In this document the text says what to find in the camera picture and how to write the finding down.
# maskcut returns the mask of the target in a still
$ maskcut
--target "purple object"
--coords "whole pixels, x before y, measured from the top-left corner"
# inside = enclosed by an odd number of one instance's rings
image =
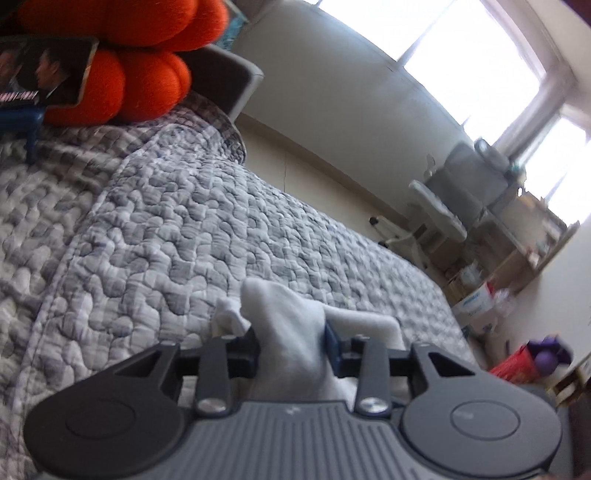
[[[542,377],[547,377],[558,367],[558,357],[552,352],[541,351],[535,356],[534,365]]]
[[[536,358],[540,352],[551,352],[562,365],[570,365],[573,361],[572,351],[565,344],[560,343],[558,337],[548,336],[541,342],[530,340],[527,342],[527,349],[533,358]]]

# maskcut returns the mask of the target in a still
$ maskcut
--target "gray quilted blanket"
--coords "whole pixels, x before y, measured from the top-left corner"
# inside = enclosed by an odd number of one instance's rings
[[[242,166],[233,125],[192,96],[134,127],[47,131],[38,166],[0,166],[0,475],[46,396],[159,340],[210,336],[247,276],[383,312],[406,340],[472,359],[439,290],[405,260]]]

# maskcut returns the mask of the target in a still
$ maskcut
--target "ridged gray surface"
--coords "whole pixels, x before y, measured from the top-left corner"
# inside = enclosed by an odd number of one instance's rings
[[[343,403],[245,403],[228,419],[196,423],[175,454],[129,480],[435,478],[386,422],[354,417]]]

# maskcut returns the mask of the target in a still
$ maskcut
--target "window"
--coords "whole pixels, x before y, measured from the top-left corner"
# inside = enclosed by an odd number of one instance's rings
[[[540,81],[478,0],[457,0],[405,65],[466,133],[492,145]]]
[[[587,133],[566,118],[549,129],[525,163],[525,189],[544,199],[567,225],[591,213],[591,144]]]
[[[320,0],[318,6],[403,59],[473,140],[493,144],[538,92],[539,78],[480,0]]]
[[[320,9],[397,60],[452,0],[323,0]]]

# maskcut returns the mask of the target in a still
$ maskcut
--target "ceiling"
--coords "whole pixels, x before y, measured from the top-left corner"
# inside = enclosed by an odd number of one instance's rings
[[[580,90],[591,94],[591,27],[561,0],[527,0],[570,64]]]

